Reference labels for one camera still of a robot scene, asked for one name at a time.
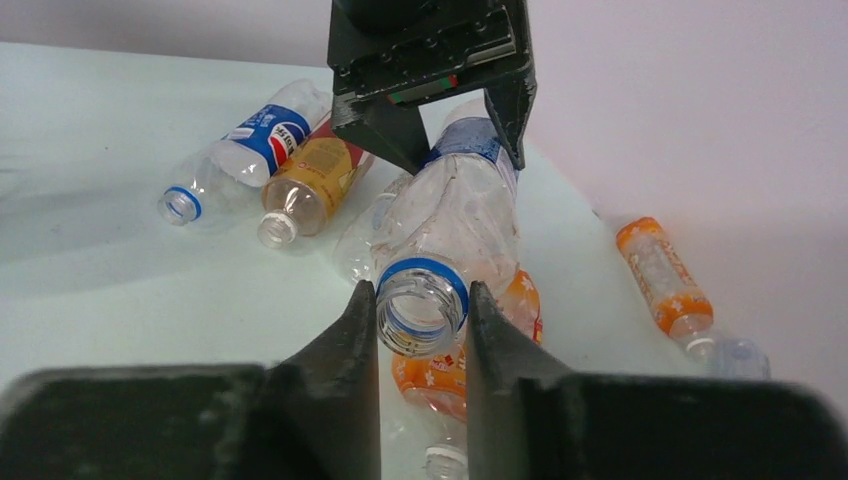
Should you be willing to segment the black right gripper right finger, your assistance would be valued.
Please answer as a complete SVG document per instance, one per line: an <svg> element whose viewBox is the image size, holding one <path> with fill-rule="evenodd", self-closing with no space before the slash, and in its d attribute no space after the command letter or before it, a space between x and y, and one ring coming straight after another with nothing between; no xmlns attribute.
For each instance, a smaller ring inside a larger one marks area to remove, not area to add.
<svg viewBox="0 0 848 480"><path fill-rule="evenodd" d="M473 479L843 479L847 434L799 385L579 372L469 293Z"/></svg>

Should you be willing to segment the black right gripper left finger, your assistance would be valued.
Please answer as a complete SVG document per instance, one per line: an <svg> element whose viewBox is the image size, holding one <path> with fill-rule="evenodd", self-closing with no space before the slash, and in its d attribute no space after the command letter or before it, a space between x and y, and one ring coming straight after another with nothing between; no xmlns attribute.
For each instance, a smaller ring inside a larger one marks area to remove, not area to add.
<svg viewBox="0 0 848 480"><path fill-rule="evenodd" d="M1 395L5 479L377 479L376 299L273 367L40 370Z"/></svg>

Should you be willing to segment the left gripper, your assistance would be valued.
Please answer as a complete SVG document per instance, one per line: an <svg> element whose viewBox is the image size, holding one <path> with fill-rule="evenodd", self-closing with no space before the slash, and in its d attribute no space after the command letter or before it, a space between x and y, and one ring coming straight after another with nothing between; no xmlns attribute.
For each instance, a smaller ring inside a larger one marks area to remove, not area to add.
<svg viewBox="0 0 848 480"><path fill-rule="evenodd" d="M430 151L418 106L485 88L513 167L537 94L524 1L335 1L328 41L333 132L417 174Z"/></svg>

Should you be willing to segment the Pepsi bottle blue label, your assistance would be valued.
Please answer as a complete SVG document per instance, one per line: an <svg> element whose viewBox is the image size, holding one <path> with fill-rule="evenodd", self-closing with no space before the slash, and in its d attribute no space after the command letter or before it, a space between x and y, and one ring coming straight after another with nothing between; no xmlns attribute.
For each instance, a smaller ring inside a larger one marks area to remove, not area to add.
<svg viewBox="0 0 848 480"><path fill-rule="evenodd" d="M464 337L471 286L492 295L520 264L518 173L483 99L463 103L392 201L370 253L380 339L393 353L444 354Z"/></svg>

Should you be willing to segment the large orange label bottle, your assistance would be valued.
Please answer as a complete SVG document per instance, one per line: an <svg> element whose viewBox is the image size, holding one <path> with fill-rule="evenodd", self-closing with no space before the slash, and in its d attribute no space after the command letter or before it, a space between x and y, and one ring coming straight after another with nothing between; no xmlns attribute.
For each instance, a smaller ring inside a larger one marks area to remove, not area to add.
<svg viewBox="0 0 848 480"><path fill-rule="evenodd" d="M393 411L382 421L390 479L466 479L466 352L460 343L445 355L412 359L394 354Z"/></svg>

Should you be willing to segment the red yellow label tea bottle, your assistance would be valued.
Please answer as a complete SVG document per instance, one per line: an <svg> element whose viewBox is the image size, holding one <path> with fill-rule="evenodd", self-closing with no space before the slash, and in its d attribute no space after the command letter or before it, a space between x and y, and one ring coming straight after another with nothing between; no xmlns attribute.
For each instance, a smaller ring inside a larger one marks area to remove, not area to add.
<svg viewBox="0 0 848 480"><path fill-rule="evenodd" d="M372 153L339 138L331 120L324 120L263 186L259 241L279 250L321 234L374 161Z"/></svg>

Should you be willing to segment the slim orange label bottle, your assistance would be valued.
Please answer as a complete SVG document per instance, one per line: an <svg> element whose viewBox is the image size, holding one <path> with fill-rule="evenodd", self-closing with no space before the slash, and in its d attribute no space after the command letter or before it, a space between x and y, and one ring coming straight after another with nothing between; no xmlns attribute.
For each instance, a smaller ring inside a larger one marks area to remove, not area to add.
<svg viewBox="0 0 848 480"><path fill-rule="evenodd" d="M717 353L713 306L662 225L653 217L633 215L616 218L610 225L657 328L690 359L701 364L713 361Z"/></svg>

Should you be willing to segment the Pepsi bottle lower left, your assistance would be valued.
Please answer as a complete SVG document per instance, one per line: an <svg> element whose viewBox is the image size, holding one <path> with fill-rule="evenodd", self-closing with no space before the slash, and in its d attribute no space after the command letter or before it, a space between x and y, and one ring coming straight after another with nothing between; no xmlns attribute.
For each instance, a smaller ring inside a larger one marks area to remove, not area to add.
<svg viewBox="0 0 848 480"><path fill-rule="evenodd" d="M327 119L331 98L308 79L279 89L176 167L157 199L160 216L173 226L210 228L250 210L260 188Z"/></svg>

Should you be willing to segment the clear bluish water bottle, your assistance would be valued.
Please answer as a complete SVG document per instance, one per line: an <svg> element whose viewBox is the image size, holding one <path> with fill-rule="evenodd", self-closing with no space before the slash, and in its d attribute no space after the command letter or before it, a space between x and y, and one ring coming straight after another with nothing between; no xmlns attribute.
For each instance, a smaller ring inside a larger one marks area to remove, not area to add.
<svg viewBox="0 0 848 480"><path fill-rule="evenodd" d="M770 360L767 354L750 339L720 337L715 342L715 354L709 363L711 376L733 380L769 380Z"/></svg>

